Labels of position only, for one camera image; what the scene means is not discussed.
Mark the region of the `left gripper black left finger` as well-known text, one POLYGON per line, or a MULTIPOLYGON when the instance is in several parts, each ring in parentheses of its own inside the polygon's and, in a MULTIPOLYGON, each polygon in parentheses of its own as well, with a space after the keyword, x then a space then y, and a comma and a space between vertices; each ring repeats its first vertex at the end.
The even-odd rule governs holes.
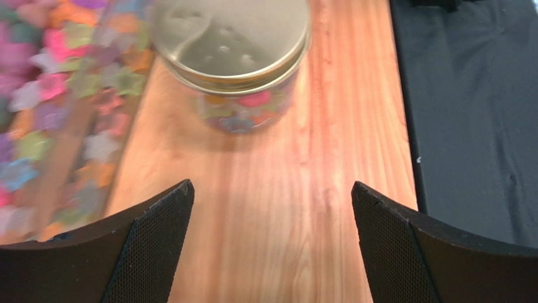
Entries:
POLYGON ((193 204, 186 179, 47 241, 1 246, 1 301, 167 302, 193 204))

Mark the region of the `gold round tin lid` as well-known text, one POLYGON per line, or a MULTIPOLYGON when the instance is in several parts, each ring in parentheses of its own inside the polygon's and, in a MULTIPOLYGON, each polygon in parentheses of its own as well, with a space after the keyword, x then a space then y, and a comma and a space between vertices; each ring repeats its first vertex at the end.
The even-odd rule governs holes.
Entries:
POLYGON ((307 1, 155 1, 148 15, 164 66, 209 94, 274 87, 298 69, 311 41, 307 1))

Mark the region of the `clear round plastic jar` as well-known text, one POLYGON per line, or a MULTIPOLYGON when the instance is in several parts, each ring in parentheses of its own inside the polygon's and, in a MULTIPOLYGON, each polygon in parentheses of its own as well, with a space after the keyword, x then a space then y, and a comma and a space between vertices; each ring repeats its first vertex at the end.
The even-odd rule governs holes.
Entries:
POLYGON ((292 104, 296 75, 273 88, 240 97, 198 93, 196 107, 212 127, 228 133, 249 133, 277 122, 292 104))

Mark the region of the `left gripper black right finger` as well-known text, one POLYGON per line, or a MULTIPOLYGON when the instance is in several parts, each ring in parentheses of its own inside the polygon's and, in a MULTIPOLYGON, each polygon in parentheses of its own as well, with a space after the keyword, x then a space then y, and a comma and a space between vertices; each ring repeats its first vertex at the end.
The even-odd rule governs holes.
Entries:
POLYGON ((351 196, 374 302, 537 301, 537 249, 458 229, 361 182, 351 196))

